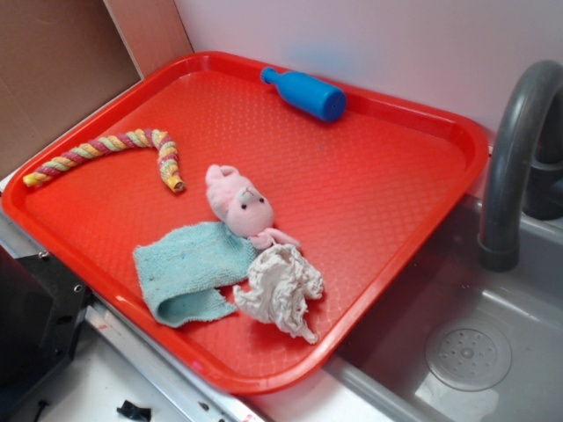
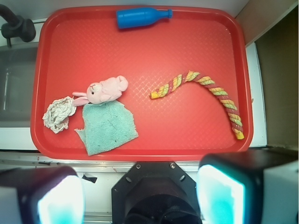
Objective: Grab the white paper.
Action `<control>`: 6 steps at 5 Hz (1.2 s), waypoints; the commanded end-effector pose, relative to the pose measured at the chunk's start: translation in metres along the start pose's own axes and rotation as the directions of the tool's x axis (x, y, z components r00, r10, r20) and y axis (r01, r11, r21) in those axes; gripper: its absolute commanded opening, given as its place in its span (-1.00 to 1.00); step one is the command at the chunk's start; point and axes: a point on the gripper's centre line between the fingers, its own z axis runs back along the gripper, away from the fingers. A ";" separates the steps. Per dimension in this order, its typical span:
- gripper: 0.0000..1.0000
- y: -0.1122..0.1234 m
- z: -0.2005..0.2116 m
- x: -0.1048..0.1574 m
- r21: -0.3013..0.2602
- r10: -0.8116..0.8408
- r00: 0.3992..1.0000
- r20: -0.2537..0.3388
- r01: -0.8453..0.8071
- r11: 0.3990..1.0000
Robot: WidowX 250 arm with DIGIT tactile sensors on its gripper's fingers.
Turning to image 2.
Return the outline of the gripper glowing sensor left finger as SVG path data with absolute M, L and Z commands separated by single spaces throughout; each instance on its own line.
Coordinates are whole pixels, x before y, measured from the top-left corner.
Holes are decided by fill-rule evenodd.
M 85 194 L 68 166 L 0 171 L 2 224 L 82 224 Z

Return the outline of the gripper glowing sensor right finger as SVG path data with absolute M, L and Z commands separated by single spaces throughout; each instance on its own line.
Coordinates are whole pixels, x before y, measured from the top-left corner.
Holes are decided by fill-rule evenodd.
M 205 155 L 196 179 L 206 224 L 296 224 L 298 153 L 250 149 Z

